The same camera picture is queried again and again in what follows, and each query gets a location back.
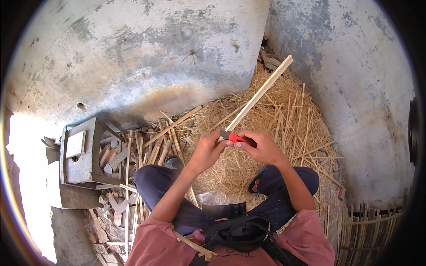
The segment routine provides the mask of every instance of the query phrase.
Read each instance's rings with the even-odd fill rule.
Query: knee
[[[308,167],[301,167],[301,174],[299,174],[303,183],[305,183],[311,195],[315,194],[320,185],[320,178],[317,172]]]
[[[156,169],[156,165],[153,165],[153,164],[145,165],[141,167],[135,173],[135,185],[139,186],[140,184],[146,182],[151,177],[154,177],[155,172],[157,171],[158,170]]]

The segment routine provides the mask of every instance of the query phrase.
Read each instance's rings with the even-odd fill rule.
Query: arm
[[[238,132],[240,137],[252,138],[257,147],[253,148],[247,143],[238,142],[237,148],[245,150],[254,160],[261,163],[273,165],[281,173],[287,186],[291,204],[296,212],[301,210],[315,210],[315,202],[308,188],[300,179],[299,175],[290,165],[288,158],[280,151],[271,136],[265,131],[242,130]]]
[[[226,147],[233,146],[232,141],[225,140],[214,148],[219,137],[219,130],[210,135],[200,137],[189,163],[183,168],[176,181],[154,207],[149,219],[167,223],[172,222],[191,183],[199,174],[213,166]]]

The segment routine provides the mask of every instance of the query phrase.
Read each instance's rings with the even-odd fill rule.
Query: pink t-shirt
[[[187,266],[197,252],[173,234],[174,225],[148,219],[136,229],[135,240],[126,266]],[[196,230],[188,237],[198,245],[204,243],[205,236]],[[333,246],[327,241],[314,210],[302,210],[290,222],[282,234],[274,235],[280,247],[308,265],[334,265]],[[209,266],[280,266],[265,250],[258,248],[249,253],[217,245],[214,252],[218,257]]]

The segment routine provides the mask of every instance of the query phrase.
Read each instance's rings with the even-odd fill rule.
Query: red knife handle
[[[237,142],[239,142],[239,141],[242,141],[242,142],[245,142],[245,143],[247,143],[248,145],[252,146],[253,148],[256,148],[256,147],[257,147],[257,143],[256,143],[256,142],[254,142],[254,140],[248,140],[248,139],[245,139],[245,138],[243,138],[243,137],[240,137],[240,136],[238,136],[238,135],[235,135],[234,133],[230,133],[230,134],[229,134],[229,140],[230,140],[230,141],[232,141],[232,142],[234,142],[234,143],[237,143]]]

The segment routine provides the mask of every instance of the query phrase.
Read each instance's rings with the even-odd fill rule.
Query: hand
[[[200,137],[194,154],[192,154],[187,165],[188,168],[196,173],[196,176],[212,167],[226,147],[232,147],[234,145],[232,141],[224,140],[215,148],[214,146],[219,137],[219,129],[209,135]]]
[[[288,158],[281,152],[277,144],[272,140],[269,133],[265,130],[252,131],[244,129],[237,133],[240,137],[249,137],[257,143],[257,147],[253,148],[245,142],[237,142],[237,148],[245,150],[254,160],[264,164],[278,166],[279,164],[288,163]]]

